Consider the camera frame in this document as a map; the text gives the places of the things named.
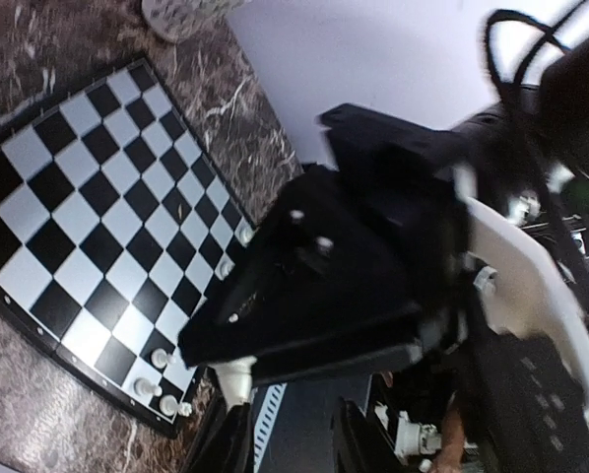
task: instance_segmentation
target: screw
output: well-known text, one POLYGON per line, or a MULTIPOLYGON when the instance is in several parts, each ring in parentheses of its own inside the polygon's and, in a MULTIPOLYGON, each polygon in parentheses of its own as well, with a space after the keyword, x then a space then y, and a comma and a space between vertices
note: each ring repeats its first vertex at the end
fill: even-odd
POLYGON ((318 236, 316 238, 316 247, 323 254, 328 254, 334 247, 334 241, 326 236, 318 236))
POLYGON ((301 212, 300 210, 291 210, 291 220, 294 224, 300 224, 303 220, 303 217, 305 217, 305 214, 303 214, 303 212, 301 212))

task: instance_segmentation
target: white plastic part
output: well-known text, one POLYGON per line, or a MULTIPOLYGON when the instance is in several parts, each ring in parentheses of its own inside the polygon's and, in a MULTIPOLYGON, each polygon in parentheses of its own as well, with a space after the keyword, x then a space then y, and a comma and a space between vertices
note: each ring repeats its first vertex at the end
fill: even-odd
POLYGON ((171 417, 178 412, 178 401, 174 396, 168 394, 161 398, 159 408, 161 409, 162 414, 171 417))
POLYGON ((178 405, 178 415, 182 417, 189 417, 194 412, 192 405, 189 402, 181 402, 178 405))
POLYGON ((169 354, 163 348, 157 348, 151 355, 150 360, 153 362, 153 366, 159 370, 176 363, 174 355, 169 354))
POLYGON ((144 377, 140 377, 134 384, 135 392, 140 396, 154 396, 159 397, 164 392, 160 386, 153 384, 144 377))
POLYGON ((232 270, 233 263, 230 261, 223 261, 218 268, 218 275, 220 276, 220 279, 226 278, 229 274, 231 274, 232 270))
POLYGON ((431 466, 432 462, 430 460, 422 460, 422 463, 420 463, 420 471, 422 473, 428 473, 431 466))
POLYGON ((546 333, 585 391, 589 422, 589 334, 574 294, 553 259, 534 239, 496 211, 467 199, 471 251, 497 271, 497 292, 483 297, 491 328, 520 338, 546 333))
POLYGON ((212 365, 218 376, 228 410, 249 401, 253 387, 251 367, 256 361, 255 357, 246 357, 233 362, 212 365))
POLYGON ((251 243, 254 235, 255 232, 248 225, 239 229, 239 232, 237 233, 237 237, 244 246, 247 246, 249 243, 251 243))

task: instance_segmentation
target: chess piece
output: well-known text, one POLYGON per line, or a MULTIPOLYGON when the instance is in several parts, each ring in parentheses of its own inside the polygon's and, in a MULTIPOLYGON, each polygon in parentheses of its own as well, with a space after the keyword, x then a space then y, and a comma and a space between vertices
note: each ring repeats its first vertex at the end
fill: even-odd
POLYGON ((164 416, 171 417, 178 412, 178 401, 174 396, 168 394, 161 398, 159 408, 164 416))
POLYGON ((231 270, 233 269, 233 264, 230 261, 223 261, 220 265, 220 267, 218 268, 218 273, 220 275, 221 279, 226 278, 230 273, 231 270))
POLYGON ((239 232, 237 233, 237 237, 239 238, 239 241, 244 246, 247 246, 249 243, 251 243, 251 240, 253 239, 254 235, 255 235, 255 232, 248 225, 239 229, 239 232))
POLYGON ((173 365, 176 363, 176 357, 166 352, 163 348, 157 348, 150 360, 153 362, 153 366, 159 370, 162 370, 167 365, 173 365))
POLYGON ((135 381, 135 392, 140 396, 155 396, 159 397, 164 392, 160 386, 149 382, 144 377, 140 377, 135 381))
POLYGON ((189 402, 181 402, 178 405, 178 415, 182 417, 189 417, 194 412, 192 405, 189 402))

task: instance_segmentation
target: white square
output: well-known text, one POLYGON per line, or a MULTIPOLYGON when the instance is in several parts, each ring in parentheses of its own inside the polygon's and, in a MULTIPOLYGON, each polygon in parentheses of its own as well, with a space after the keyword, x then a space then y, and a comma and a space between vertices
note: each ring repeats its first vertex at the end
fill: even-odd
POLYGON ((130 304, 119 317, 117 325, 113 329, 113 337, 139 356, 154 327, 155 324, 148 320, 146 315, 130 304))
POLYGON ((61 343, 88 367, 93 367, 110 339, 110 331, 82 309, 69 326, 61 343))
POLYGON ((174 187, 174 181, 165 170, 164 165, 161 164, 161 161, 157 161, 150 166, 144 173, 143 179, 160 202, 174 187))
POLYGON ((89 299, 102 277, 95 264, 80 248, 69 255, 54 275, 54 279, 80 305, 84 305, 89 299))
POLYGON ((29 180, 51 161, 51 153, 31 127, 19 132, 1 149, 23 180, 29 180))
POLYGON ((189 217, 183 222, 180 230, 187 237, 189 242, 192 243, 194 248, 200 248, 200 245, 203 244, 203 241, 205 241, 205 238, 209 233, 209 229, 205 225, 205 222, 203 222, 195 211, 192 211, 189 214, 189 217))
POLYGON ((115 153, 101 169, 120 195, 126 193, 139 179, 139 172, 123 151, 115 153))
POLYGON ((106 279, 128 301, 132 301, 141 289, 148 274, 128 251, 121 253, 110 268, 106 279))
POLYGON ((178 343, 178 332, 181 331, 188 320, 189 317, 174 301, 168 301, 155 326, 167 340, 176 345, 178 343))
POLYGON ((80 136, 101 123, 98 111, 84 92, 60 105, 60 111, 76 134, 80 136))
POLYGON ((153 396, 140 396, 135 392, 135 381, 139 378, 147 379, 150 383, 159 385, 162 374, 151 367, 145 360, 137 358, 130 371, 126 375, 124 383, 121 385, 122 390, 130 397, 136 399, 144 406, 148 406, 153 400, 153 396))
POLYGON ((174 148, 181 156, 181 158, 191 167, 198 158, 203 154, 203 150, 200 149, 198 144, 194 141, 194 138, 185 132, 183 135, 176 140, 174 148))
POLYGON ((113 74, 106 79, 106 83, 113 91, 117 99, 124 105, 140 96, 141 91, 133 81, 133 78, 125 69, 113 74))
POLYGON ((101 220, 122 246, 127 246, 141 228, 141 220, 124 199, 115 202, 101 220))
POLYGON ((105 118, 104 127, 120 148, 126 146, 139 135, 139 128, 124 108, 114 111, 105 118))
POLYGON ((161 118, 172 108, 172 104, 165 95, 164 89, 159 85, 152 87, 144 94, 144 101, 148 104, 148 108, 156 118, 161 118))
POLYGON ((71 194, 53 213, 53 218, 76 244, 80 244, 99 223, 98 214, 79 192, 71 194))
POLYGON ((49 212, 26 185, 1 203, 0 217, 23 243, 49 219, 49 212))
POLYGON ((227 205, 227 202, 229 202, 229 192, 217 177, 207 187, 207 195, 209 195, 216 208, 221 212, 227 205))
POLYGON ((0 286, 23 309, 29 310, 51 281, 51 274, 24 246, 0 271, 0 286))
POLYGON ((196 178, 193 172, 187 172, 185 176, 178 182, 178 190, 189 205, 196 207, 201 197, 205 195, 205 189, 200 181, 196 178))
POLYGON ((177 358, 176 363, 168 364, 165 367, 164 378, 170 381, 184 393, 187 390, 187 386, 189 386, 189 382, 192 380, 192 377, 194 377, 196 368, 192 367, 188 369, 185 367, 185 364, 180 358, 180 352, 178 351, 178 348, 174 350, 174 355, 177 358))
POLYGON ((205 261, 202 254, 196 253, 192 258, 192 262, 189 263, 189 266, 185 270, 185 275, 187 276, 187 279, 196 286, 196 289, 199 290, 201 294, 204 294, 207 285, 214 276, 214 270, 209 263, 205 261))
POLYGON ((233 238, 233 230, 222 215, 219 215, 212 225, 212 237, 218 242, 222 249, 227 249, 233 238))
POLYGON ((146 228, 162 248, 167 248, 178 233, 178 225, 163 206, 157 207, 146 222, 146 228))
POLYGON ((157 283, 166 296, 172 297, 178 283, 183 277, 183 270, 164 251, 150 271, 150 279, 157 283))
POLYGON ((58 153, 56 163, 76 188, 84 184, 99 170, 98 162, 79 140, 74 141, 58 153))
POLYGON ((146 128, 141 136, 156 157, 163 156, 172 146, 172 140, 169 139, 169 135, 157 121, 146 128))

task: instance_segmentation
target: chessboard border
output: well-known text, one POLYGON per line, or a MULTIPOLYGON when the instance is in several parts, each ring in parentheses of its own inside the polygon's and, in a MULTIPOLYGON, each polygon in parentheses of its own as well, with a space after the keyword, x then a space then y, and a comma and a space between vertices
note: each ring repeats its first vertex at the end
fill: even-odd
MULTIPOLYGON (((178 116, 183 120, 187 130, 192 135, 192 138, 196 144, 199 146, 201 150, 201 156, 205 159, 211 170, 225 186, 231 200, 237 208, 237 211, 248 222, 251 228, 255 229, 256 224, 254 220, 250 217, 242 205, 239 197, 237 196, 237 193, 230 186, 229 181, 225 178, 218 165, 214 162, 208 153, 203 140, 195 131, 194 127, 189 123, 188 118, 183 112, 183 108, 179 105, 178 101, 174 97, 174 94, 167 86, 163 76, 153 65, 152 61, 145 52, 132 54, 111 62, 110 64, 101 66, 85 78, 73 81, 73 83, 70 85, 63 87, 50 94, 46 98, 43 98, 40 101, 30 105, 17 116, 13 117, 10 121, 0 125, 0 147, 5 141, 10 139, 17 132, 30 125, 33 121, 41 118, 46 111, 53 110, 63 102, 70 99, 72 95, 75 96, 81 90, 92 86, 94 83, 103 80, 104 78, 121 69, 127 68, 133 64, 135 67, 138 67, 140 62, 150 68, 150 71, 154 74, 158 84, 163 88, 167 98, 170 100, 172 106, 176 109, 178 116)), ((173 423, 157 421, 157 416, 153 411, 147 409, 138 402, 136 402, 134 406, 131 405, 131 398, 121 390, 117 389, 115 386, 111 385, 110 383, 108 383, 107 386, 104 386, 100 382, 96 382, 96 379, 100 378, 97 372, 92 370, 90 367, 84 366, 82 363, 72 363, 71 360, 69 360, 65 354, 62 353, 65 351, 68 352, 68 350, 63 347, 60 342, 56 342, 52 336, 48 334, 39 336, 36 330, 42 327, 39 324, 34 323, 33 318, 30 317, 30 315, 26 313, 21 307, 19 307, 14 301, 10 301, 7 304, 5 299, 6 297, 7 294, 0 287, 0 316, 2 316, 6 321, 14 326, 15 329, 17 329, 17 331, 22 336, 24 336, 24 338, 27 338, 33 347, 40 350, 44 355, 47 355, 47 358, 56 363, 56 365, 58 365, 60 368, 67 371, 83 385, 92 389, 111 405, 117 407, 125 413, 133 415, 138 421, 151 427, 156 432, 171 439, 176 438, 181 428, 180 425, 183 423, 182 418, 179 419, 177 417, 173 423)), ((185 391, 183 399, 187 399, 188 397, 191 399, 195 395, 196 388, 200 384, 201 379, 205 377, 206 373, 209 378, 209 370, 205 368, 198 368, 196 370, 192 377, 192 381, 190 381, 190 385, 185 391)), ((208 428, 208 426, 201 426, 200 429, 202 430, 206 428, 208 428)))

